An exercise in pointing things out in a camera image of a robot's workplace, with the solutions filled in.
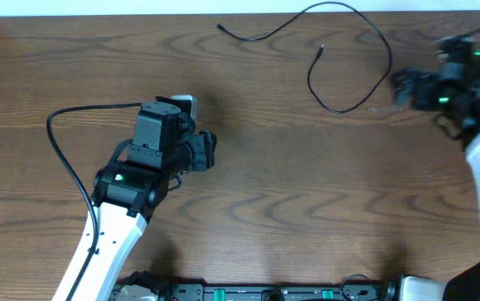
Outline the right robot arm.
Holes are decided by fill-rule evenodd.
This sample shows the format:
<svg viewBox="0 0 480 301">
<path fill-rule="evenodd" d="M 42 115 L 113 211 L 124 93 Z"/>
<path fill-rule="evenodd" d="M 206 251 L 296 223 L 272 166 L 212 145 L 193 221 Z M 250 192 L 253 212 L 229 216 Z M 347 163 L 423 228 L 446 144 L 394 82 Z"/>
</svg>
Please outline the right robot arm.
<svg viewBox="0 0 480 301">
<path fill-rule="evenodd" d="M 414 110 L 435 113 L 434 121 L 453 123 L 471 168 L 480 214 L 480 43 L 446 38 L 439 43 L 444 58 L 439 70 L 402 69 L 391 76 L 395 101 Z M 403 276 L 387 289 L 394 300 L 480 300 L 480 261 L 449 281 Z"/>
</svg>

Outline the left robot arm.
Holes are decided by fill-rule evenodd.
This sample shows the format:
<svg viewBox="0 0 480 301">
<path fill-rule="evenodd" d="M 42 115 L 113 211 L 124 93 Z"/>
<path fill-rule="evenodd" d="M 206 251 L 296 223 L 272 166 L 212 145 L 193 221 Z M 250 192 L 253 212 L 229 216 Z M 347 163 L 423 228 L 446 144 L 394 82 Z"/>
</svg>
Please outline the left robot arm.
<svg viewBox="0 0 480 301">
<path fill-rule="evenodd" d="M 56 300 L 106 300 L 125 260 L 172 180 L 215 164 L 217 137 L 196 130 L 190 94 L 136 104 L 133 138 L 121 141 L 88 193 L 53 137 L 52 146 L 84 196 L 88 216 L 79 245 L 54 294 Z"/>
</svg>

